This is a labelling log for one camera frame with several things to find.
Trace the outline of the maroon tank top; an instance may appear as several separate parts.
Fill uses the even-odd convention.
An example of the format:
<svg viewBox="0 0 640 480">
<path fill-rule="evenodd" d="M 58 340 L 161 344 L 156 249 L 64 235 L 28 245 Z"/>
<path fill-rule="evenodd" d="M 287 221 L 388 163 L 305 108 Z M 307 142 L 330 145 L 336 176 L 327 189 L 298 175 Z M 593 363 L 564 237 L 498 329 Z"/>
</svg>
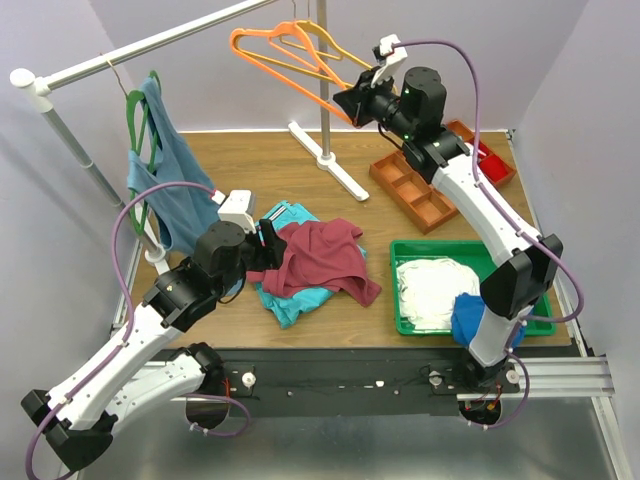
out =
<svg viewBox="0 0 640 480">
<path fill-rule="evenodd" d="M 277 235 L 286 242 L 281 266 L 263 272 L 252 268 L 247 274 L 247 281 L 259 283 L 264 292 L 289 298 L 311 287 L 343 290 L 363 307 L 380 294 L 381 286 L 369 277 L 358 244 L 363 235 L 360 227 L 336 218 L 291 223 Z"/>
</svg>

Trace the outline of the orange hanger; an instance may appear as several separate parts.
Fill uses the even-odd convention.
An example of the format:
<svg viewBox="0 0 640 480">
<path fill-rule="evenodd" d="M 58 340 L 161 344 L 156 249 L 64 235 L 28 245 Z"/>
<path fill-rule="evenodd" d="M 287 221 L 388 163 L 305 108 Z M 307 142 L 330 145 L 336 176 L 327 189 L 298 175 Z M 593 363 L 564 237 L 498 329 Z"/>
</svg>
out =
<svg viewBox="0 0 640 480">
<path fill-rule="evenodd" d="M 329 65 L 301 21 L 283 21 L 271 29 L 236 28 L 229 38 L 231 51 L 240 59 L 274 77 L 282 84 L 312 100 L 326 112 L 347 124 L 352 121 L 330 99 L 314 93 L 301 81 L 302 76 L 313 77 L 345 90 L 345 83 Z"/>
</svg>

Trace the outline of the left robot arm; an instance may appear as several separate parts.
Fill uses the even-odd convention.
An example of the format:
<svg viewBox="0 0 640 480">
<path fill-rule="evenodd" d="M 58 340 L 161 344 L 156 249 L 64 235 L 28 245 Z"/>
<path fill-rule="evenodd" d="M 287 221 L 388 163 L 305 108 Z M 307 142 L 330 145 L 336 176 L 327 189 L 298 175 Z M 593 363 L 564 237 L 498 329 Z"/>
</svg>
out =
<svg viewBox="0 0 640 480">
<path fill-rule="evenodd" d="M 168 344 L 239 293 L 250 272 L 281 266 L 287 243 L 272 223 L 251 232 L 219 221 L 201 235 L 192 256 L 159 275 L 112 338 L 50 390 L 34 389 L 23 410 L 71 473 L 97 460 L 132 420 L 182 395 L 227 402 L 223 361 L 204 342 L 180 349 L 164 366 L 139 371 Z"/>
</svg>

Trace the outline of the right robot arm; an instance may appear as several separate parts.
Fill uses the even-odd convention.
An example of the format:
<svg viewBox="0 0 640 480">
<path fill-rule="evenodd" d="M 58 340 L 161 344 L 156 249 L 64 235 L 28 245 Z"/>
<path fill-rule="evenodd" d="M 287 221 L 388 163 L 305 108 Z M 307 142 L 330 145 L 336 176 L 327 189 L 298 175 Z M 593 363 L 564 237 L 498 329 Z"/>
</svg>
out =
<svg viewBox="0 0 640 480">
<path fill-rule="evenodd" d="M 411 68 L 396 90 L 373 68 L 333 100 L 353 126 L 375 122 L 399 137 L 408 165 L 455 205 L 487 248 L 496 268 L 480 284 L 478 329 L 457 368 L 462 384 L 480 392 L 504 371 L 526 315 L 551 286 L 563 244 L 519 217 L 482 174 L 476 148 L 443 123 L 446 96 L 434 69 Z"/>
</svg>

